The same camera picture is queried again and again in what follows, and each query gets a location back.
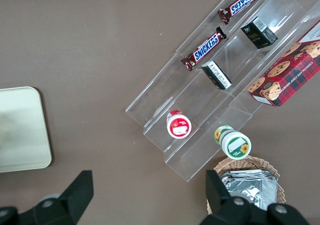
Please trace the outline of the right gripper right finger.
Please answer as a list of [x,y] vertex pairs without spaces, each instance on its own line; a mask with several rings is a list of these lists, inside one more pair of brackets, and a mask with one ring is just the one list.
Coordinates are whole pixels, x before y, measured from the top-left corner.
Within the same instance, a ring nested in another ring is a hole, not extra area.
[[206,197],[212,209],[203,225],[308,225],[293,206],[273,203],[262,210],[244,198],[231,196],[215,170],[207,170]]

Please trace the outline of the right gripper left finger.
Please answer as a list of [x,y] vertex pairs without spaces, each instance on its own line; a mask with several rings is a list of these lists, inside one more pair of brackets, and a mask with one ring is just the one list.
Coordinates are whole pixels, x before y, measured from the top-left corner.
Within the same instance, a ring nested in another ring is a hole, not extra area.
[[14,206],[0,208],[2,225],[76,225],[94,196],[93,173],[83,170],[57,198],[42,200],[18,213]]

